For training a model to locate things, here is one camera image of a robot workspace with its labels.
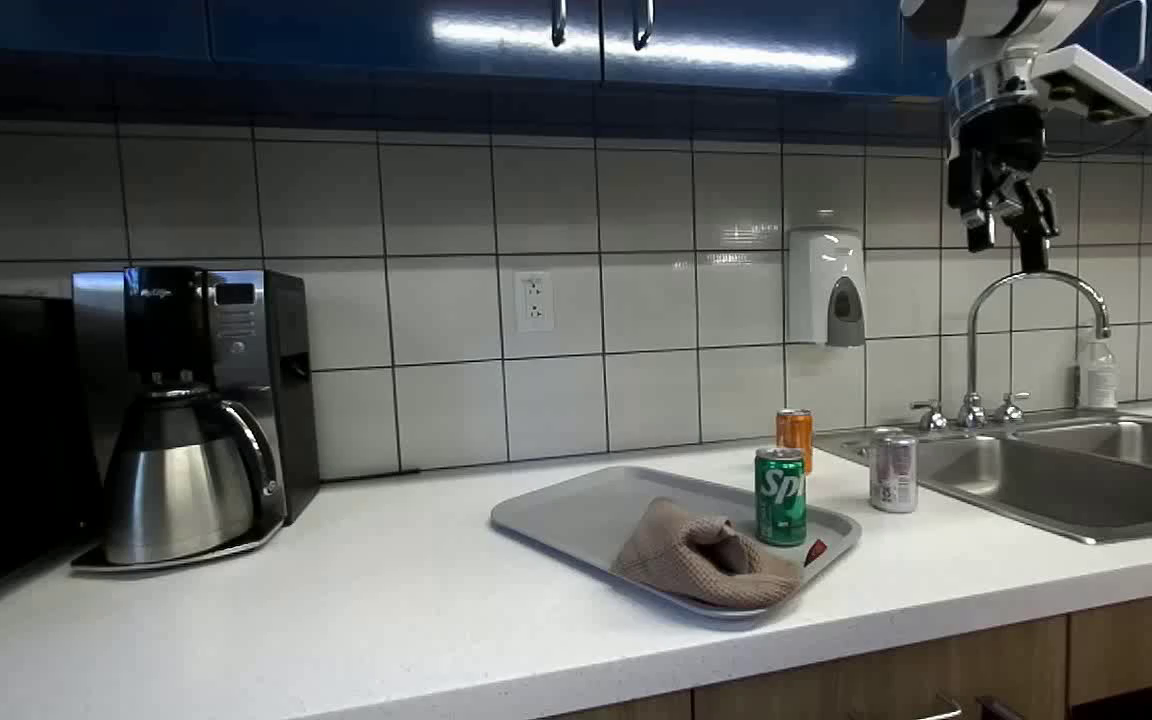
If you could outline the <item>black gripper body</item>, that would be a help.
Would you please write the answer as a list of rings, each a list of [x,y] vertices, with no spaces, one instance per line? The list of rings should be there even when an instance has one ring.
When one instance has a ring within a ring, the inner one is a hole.
[[[1029,175],[1049,148],[1034,106],[991,106],[956,123],[946,156],[946,204],[969,219],[1012,218],[1033,204]]]

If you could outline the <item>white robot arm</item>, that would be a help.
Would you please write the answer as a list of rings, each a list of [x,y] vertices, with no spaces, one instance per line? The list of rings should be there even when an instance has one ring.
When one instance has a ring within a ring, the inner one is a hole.
[[[1049,148],[1049,107],[1086,114],[1096,55],[1071,45],[1086,0],[901,0],[904,28],[946,45],[946,207],[969,247],[1012,232],[1019,270],[1042,274],[1057,238],[1049,187],[1033,187]]]

